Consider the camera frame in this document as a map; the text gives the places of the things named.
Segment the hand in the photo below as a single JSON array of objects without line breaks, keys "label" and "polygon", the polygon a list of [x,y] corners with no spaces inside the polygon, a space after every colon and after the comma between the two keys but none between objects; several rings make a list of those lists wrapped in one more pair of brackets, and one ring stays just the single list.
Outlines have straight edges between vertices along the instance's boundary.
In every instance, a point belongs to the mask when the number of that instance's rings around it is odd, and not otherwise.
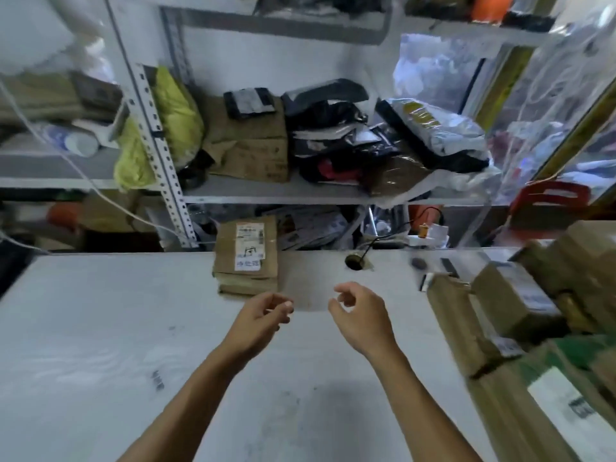
[{"label": "hand", "polygon": [[272,340],[280,324],[291,321],[293,300],[280,293],[262,293],[248,300],[220,344],[241,366],[256,357]]},{"label": "hand", "polygon": [[[328,310],[351,347],[369,361],[399,350],[385,303],[379,295],[357,282],[338,284],[334,290],[340,295],[338,301],[329,300]],[[345,311],[339,302],[355,308]]]}]

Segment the white bottle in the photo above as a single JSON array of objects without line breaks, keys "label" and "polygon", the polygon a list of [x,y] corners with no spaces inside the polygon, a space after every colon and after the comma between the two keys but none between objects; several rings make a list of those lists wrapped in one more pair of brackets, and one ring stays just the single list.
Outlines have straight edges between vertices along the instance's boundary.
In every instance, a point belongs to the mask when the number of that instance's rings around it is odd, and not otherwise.
[{"label": "white bottle", "polygon": [[90,133],[44,121],[33,124],[35,131],[49,144],[81,157],[92,157],[98,150],[98,140]]}]

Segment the person's left hand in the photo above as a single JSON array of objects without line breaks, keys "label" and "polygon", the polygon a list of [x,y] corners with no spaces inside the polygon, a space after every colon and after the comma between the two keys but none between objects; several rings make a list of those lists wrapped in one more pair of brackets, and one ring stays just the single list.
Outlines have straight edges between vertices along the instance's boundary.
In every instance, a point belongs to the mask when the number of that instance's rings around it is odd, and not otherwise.
[{"label": "person's left hand", "polygon": [[262,293],[250,298],[240,310],[227,336],[220,344],[242,366],[256,357],[280,329],[291,321],[293,300],[280,293]]}]

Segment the small round dark object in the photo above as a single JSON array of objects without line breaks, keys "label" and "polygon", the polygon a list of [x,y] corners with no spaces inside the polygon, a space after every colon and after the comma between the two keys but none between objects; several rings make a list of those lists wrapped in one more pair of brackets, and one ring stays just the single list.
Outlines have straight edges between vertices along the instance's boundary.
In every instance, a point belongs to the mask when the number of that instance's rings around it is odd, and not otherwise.
[{"label": "small round dark object", "polygon": [[414,257],[411,259],[411,266],[413,266],[415,269],[426,270],[427,262],[420,257]]},{"label": "small round dark object", "polygon": [[364,260],[358,254],[350,254],[344,258],[344,263],[352,270],[362,270],[364,268]]}]

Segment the person's right hand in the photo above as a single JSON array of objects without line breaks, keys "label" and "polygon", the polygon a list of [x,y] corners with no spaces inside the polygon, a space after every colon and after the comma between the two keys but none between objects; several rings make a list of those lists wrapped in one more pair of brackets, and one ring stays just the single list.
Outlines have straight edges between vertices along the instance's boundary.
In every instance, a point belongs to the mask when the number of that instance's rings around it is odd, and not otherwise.
[{"label": "person's right hand", "polygon": [[[382,298],[357,282],[334,287],[338,300],[329,300],[328,310],[347,342],[368,360],[398,350],[389,315]],[[354,307],[346,311],[340,306]]]}]

